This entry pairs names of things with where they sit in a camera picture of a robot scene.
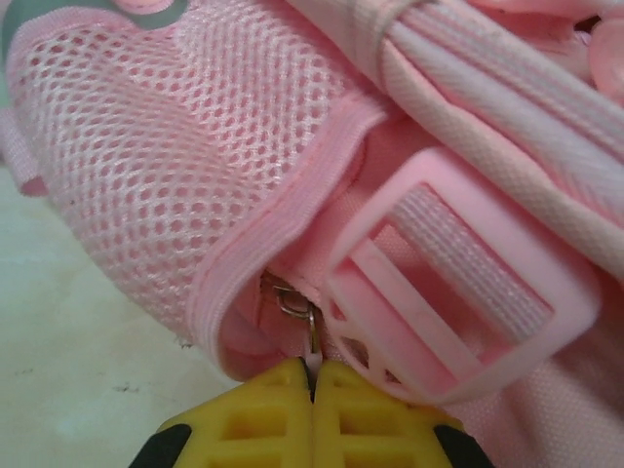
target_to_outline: strap adjuster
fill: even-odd
[[[430,273],[391,258],[377,241],[388,230]],[[579,253],[441,148],[414,155],[349,222],[324,294],[349,364],[434,405],[511,383],[589,329],[601,306]]]

